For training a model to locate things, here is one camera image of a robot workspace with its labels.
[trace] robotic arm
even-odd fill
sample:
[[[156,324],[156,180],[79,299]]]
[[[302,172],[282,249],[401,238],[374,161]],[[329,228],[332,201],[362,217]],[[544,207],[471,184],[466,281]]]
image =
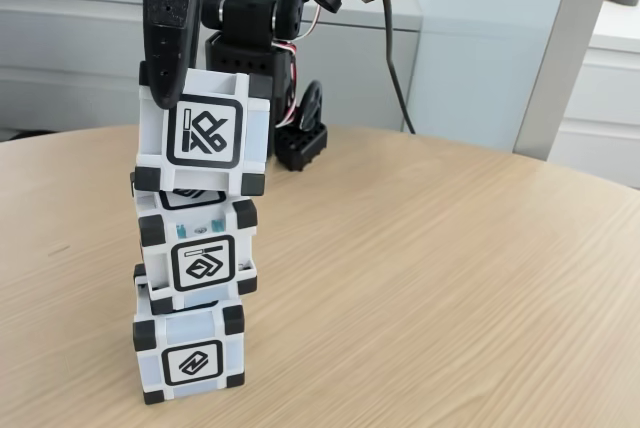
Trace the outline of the robotic arm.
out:
[[[207,69],[271,79],[273,132],[273,128],[285,120],[291,99],[289,93],[292,89],[295,91],[295,79],[288,69],[295,63],[295,49],[286,46],[283,49],[282,43],[293,42],[298,37],[303,5],[307,1],[143,0],[146,61],[141,65],[141,76],[149,84],[156,104],[165,110],[176,106],[184,90],[187,69],[195,66],[202,22],[218,30],[206,43]],[[314,1],[332,13],[337,13],[342,4],[342,0]],[[317,82],[312,88],[314,93],[307,93],[305,99],[316,103],[306,108],[306,124],[303,123],[305,110],[300,110],[300,129],[311,129],[310,113],[319,114],[321,88]]]

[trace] cube stack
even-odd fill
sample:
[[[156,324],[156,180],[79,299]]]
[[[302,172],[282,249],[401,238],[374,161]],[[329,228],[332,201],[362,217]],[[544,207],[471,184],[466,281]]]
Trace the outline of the cube stack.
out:
[[[270,122],[253,84],[189,70],[178,105],[162,110],[140,77],[133,342],[147,404],[244,384],[240,297],[257,289],[250,197],[264,193]]]

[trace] printed symbol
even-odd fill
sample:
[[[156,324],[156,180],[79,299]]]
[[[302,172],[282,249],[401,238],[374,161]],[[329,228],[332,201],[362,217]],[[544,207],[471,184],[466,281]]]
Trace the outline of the printed symbol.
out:
[[[227,147],[225,139],[216,134],[218,128],[224,125],[227,119],[216,120],[211,113],[203,111],[191,120],[191,110],[184,110],[184,118],[182,120],[182,151],[189,153],[198,148],[203,153],[210,155],[211,149],[216,153],[220,153]]]
[[[220,250],[222,250],[221,246],[213,246],[205,250],[194,250],[194,251],[188,251],[187,253],[185,253],[184,254],[185,258],[188,258],[190,256],[202,255],[201,258],[198,258],[196,261],[194,261],[191,264],[189,268],[187,268],[187,275],[193,276],[198,280],[201,280],[205,276],[207,277],[214,276],[218,271],[220,271],[220,268],[224,266],[224,263],[222,263],[217,258],[214,258],[213,256],[209,255],[209,253],[212,253],[214,251],[220,251]]]
[[[204,190],[173,190],[173,192],[178,196],[191,198],[192,200],[197,200],[204,195]]]
[[[209,356],[201,351],[196,351],[184,360],[180,366],[178,366],[178,369],[185,375],[193,376],[204,368],[207,363],[209,363]]]

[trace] stacked cubes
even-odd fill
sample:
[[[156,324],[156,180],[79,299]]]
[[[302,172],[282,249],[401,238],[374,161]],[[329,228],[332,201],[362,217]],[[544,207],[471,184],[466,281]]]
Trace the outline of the stacked cubes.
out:
[[[249,197],[264,192],[270,119],[252,82],[189,70],[165,111],[141,77],[133,341],[147,404],[244,383],[240,297],[257,289]]]

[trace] wooden table surface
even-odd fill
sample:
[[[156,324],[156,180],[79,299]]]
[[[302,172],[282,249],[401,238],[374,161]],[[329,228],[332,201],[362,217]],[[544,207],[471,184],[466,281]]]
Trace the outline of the wooden table surface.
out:
[[[640,194],[335,128],[256,199],[247,384],[146,406],[136,128],[0,144],[0,426],[640,426]]]

